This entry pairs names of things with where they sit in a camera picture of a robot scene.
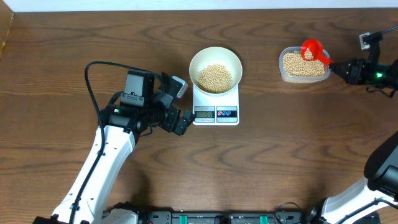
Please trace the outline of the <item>red plastic measuring scoop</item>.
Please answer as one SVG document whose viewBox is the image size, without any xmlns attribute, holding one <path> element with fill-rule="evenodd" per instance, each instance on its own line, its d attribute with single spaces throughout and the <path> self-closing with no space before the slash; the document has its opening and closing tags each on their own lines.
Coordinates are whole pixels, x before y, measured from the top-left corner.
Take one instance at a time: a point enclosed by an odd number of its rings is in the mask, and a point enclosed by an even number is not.
<svg viewBox="0 0 398 224">
<path fill-rule="evenodd" d="M 308 39 L 306 40 L 300 49 L 301 56 L 306 61 L 314 61 L 319 60 L 325 66 L 329 66 L 333 61 L 332 59 L 324 56 L 323 54 L 324 48 L 316 39 Z"/>
</svg>

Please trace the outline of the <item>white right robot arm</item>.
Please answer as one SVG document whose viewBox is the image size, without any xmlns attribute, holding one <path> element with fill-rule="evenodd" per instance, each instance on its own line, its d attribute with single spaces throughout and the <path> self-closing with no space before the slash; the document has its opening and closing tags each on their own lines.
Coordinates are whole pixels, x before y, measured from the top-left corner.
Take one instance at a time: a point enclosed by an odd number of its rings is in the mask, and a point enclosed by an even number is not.
<svg viewBox="0 0 398 224">
<path fill-rule="evenodd" d="M 397 61 L 383 65 L 366 59 L 331 62 L 331 72 L 350 85 L 366 85 L 366 91 L 382 92 L 392 98 L 397 91 Z M 307 223 L 354 223 L 390 206 L 397 208 L 397 133 L 384 141 L 370 155 L 364 176 L 343 192 L 322 200 L 307 217 Z"/>
</svg>

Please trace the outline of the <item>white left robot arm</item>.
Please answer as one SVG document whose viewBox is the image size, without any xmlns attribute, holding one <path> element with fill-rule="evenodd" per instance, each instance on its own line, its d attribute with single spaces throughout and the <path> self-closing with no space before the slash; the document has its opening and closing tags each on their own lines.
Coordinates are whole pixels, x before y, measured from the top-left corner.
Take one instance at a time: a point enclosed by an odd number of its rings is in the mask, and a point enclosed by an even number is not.
<svg viewBox="0 0 398 224">
<path fill-rule="evenodd" d="M 182 90 L 156 92 L 150 103 L 152 106 L 162 105 L 160 110 L 165 115 L 161 116 L 158 111 L 138 113 L 131 105 L 116 105 L 116 100 L 127 98 L 127 93 L 115 93 L 105 108 L 110 116 L 101 118 L 91 151 L 68 195 L 50 218 L 36 217 L 34 223 L 138 224 L 138 212 L 122 204 L 105 214 L 105 203 L 124 161 L 143 131 L 160 126 L 168 132 L 183 135 L 193 122 L 190 111 L 181 112 L 172 107 L 172 101 L 183 94 Z"/>
</svg>

